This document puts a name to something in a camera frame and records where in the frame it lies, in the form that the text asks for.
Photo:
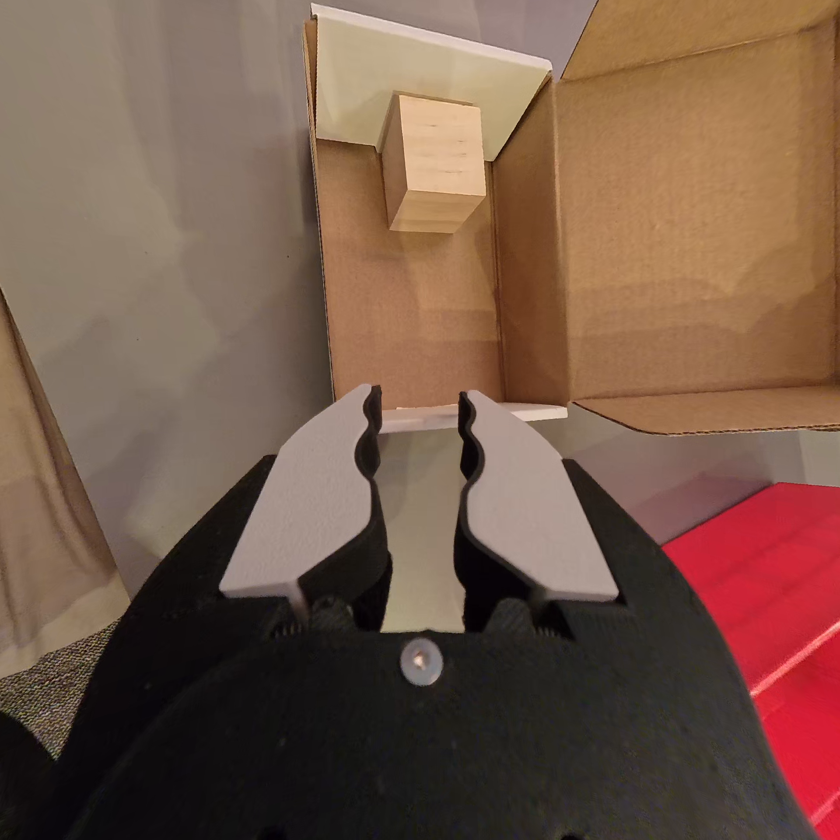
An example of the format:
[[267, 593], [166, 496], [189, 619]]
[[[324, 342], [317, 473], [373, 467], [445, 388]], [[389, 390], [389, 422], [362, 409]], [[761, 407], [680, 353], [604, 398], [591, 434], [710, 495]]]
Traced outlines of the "red box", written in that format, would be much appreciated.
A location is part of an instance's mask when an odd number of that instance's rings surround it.
[[786, 780], [839, 838], [839, 489], [766, 487], [664, 545], [735, 657]]

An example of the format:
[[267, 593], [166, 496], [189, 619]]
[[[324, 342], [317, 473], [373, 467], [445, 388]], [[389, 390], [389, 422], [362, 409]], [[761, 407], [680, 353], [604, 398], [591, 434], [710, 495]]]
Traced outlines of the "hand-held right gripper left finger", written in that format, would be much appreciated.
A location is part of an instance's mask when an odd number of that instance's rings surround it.
[[219, 584], [227, 598], [285, 598], [309, 616], [324, 598], [383, 616], [393, 562], [375, 474], [382, 389], [362, 384], [283, 444]]

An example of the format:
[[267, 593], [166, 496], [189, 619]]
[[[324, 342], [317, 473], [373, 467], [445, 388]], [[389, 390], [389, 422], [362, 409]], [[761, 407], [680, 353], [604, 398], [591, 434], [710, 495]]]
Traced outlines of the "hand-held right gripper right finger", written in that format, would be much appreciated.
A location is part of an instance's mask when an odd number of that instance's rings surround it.
[[620, 594], [560, 453], [479, 391], [458, 398], [455, 572], [465, 606], [613, 602]]

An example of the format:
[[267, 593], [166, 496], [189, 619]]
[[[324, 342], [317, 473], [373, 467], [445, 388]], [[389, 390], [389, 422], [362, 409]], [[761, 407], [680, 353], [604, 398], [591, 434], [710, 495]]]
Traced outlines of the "natural wooden cube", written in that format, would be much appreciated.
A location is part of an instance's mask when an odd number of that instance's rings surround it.
[[391, 231], [453, 234], [487, 196], [480, 110], [396, 92], [382, 135], [381, 170]]

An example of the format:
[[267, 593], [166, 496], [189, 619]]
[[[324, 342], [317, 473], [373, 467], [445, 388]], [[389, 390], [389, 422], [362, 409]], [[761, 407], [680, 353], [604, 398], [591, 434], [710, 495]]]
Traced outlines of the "brown cardboard box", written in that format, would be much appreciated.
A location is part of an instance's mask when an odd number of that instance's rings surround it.
[[[664, 436], [837, 431], [838, 2], [596, 2], [535, 56], [311, 6], [332, 396], [395, 430], [477, 389]], [[394, 229], [406, 99], [475, 107], [486, 194]]]

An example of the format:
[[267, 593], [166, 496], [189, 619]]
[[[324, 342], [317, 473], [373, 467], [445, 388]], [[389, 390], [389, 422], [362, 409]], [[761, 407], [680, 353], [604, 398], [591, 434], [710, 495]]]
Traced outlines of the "beige curtain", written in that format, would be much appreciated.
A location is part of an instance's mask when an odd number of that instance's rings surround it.
[[1, 677], [101, 631], [129, 603], [1, 297]]

